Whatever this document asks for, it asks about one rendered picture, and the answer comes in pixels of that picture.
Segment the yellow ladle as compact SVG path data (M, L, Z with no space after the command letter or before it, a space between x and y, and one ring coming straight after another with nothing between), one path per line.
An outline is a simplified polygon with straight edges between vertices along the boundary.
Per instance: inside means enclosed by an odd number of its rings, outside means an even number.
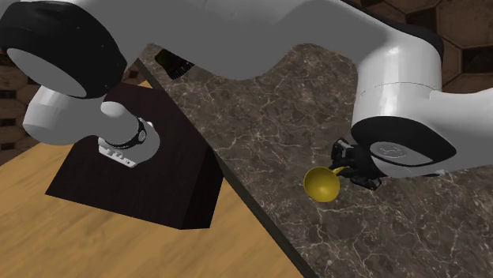
M316 202L331 202L340 193L341 183L338 174L343 170L338 167L330 170L327 167L311 168L304 175L303 188L308 197Z

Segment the dark robot stand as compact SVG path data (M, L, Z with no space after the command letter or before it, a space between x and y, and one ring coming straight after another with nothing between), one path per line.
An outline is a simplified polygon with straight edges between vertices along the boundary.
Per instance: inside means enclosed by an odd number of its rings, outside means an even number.
M208 228L223 173L204 137L163 90L121 83L107 99L153 123L161 139L156 155L129 168L86 137L71 148L47 195L177 229Z

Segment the black toothed object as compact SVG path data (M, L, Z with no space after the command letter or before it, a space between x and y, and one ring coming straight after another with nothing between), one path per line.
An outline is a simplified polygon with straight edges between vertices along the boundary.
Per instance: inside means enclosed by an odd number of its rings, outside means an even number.
M193 63L180 58L166 49L160 50L154 59L172 80L180 78L194 66Z

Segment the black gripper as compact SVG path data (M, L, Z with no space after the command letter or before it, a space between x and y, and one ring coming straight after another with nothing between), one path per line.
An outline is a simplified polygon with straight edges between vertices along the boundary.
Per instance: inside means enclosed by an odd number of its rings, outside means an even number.
M380 187L380 178L386 177L374 164L371 154L359 145L350 145L343 137L333 143L331 159L340 160L344 169L338 173L350 182L375 191Z

